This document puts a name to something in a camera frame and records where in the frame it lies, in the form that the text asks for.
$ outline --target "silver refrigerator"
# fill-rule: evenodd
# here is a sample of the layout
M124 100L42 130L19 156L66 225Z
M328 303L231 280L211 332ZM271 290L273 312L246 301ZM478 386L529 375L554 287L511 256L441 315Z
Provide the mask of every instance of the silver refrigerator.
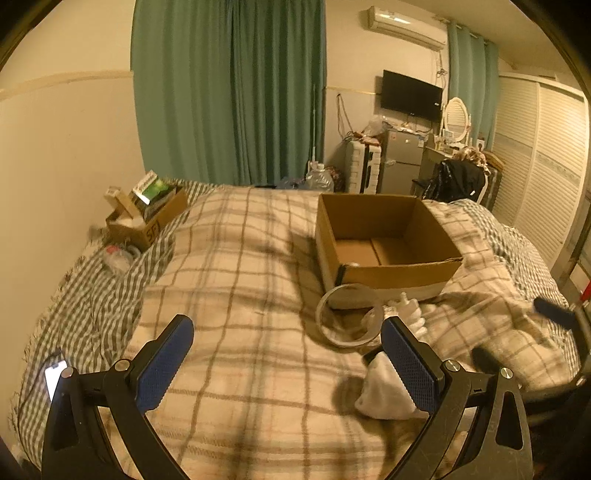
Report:
M397 130L389 130L384 137L378 193L411 195L421 169L424 139Z

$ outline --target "open cardboard box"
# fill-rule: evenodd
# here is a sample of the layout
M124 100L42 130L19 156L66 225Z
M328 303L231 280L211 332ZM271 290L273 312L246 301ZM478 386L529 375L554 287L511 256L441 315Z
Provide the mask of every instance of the open cardboard box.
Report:
M187 208L187 192L183 187L178 187L174 196L164 205L146 226L142 229L130 228L118 223L119 212L114 211L106 218L106 224L111 238L116 243L131 243L145 252L154 243L162 229L170 223L177 215L183 213Z
M401 195L323 194L316 244L326 291L361 283L383 301L438 295L462 255L418 198Z

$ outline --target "oval mirror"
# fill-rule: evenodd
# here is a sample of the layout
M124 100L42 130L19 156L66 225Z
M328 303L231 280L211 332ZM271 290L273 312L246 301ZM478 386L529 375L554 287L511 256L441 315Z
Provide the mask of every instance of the oval mirror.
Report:
M468 110L466 105L458 97L454 97L447 103L443 112L443 124L446 130L453 133L453 141L461 142L468 132Z

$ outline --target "ceiling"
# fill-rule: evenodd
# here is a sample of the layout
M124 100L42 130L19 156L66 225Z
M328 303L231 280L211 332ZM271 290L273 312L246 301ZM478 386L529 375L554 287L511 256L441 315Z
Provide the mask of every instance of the ceiling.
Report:
M510 0L404 0L436 15L453 18L499 46L511 64L554 72L570 70L552 42Z

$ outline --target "teal curtain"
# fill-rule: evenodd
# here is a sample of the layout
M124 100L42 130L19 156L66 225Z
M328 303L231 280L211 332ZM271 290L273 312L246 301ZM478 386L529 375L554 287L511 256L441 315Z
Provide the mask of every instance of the teal curtain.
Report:
M137 0L131 67L147 169L272 184L321 160L323 0Z
M455 22L447 26L449 38L449 98L459 97L472 116L474 145L484 137L490 148L499 98L499 49Z

